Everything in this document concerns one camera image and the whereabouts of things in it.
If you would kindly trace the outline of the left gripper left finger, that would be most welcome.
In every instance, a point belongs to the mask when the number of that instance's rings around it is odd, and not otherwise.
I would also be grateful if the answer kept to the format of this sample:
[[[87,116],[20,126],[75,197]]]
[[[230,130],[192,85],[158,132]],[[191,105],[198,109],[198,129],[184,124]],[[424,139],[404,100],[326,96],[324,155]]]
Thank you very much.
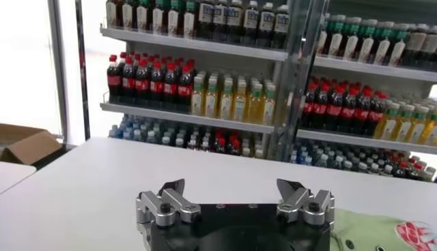
[[[200,221],[201,206],[183,197],[184,187],[185,179],[178,179],[164,183],[157,193],[140,192],[136,198],[137,224],[170,227],[176,218],[187,224]]]

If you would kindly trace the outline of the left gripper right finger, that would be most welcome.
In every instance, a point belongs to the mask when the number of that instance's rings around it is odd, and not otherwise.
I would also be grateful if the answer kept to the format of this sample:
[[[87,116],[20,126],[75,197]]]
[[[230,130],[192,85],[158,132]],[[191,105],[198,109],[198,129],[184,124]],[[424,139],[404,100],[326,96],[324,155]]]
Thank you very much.
[[[308,225],[333,225],[335,221],[335,197],[329,190],[316,194],[300,182],[277,179],[282,197],[277,205],[277,220],[282,225],[302,220]]]

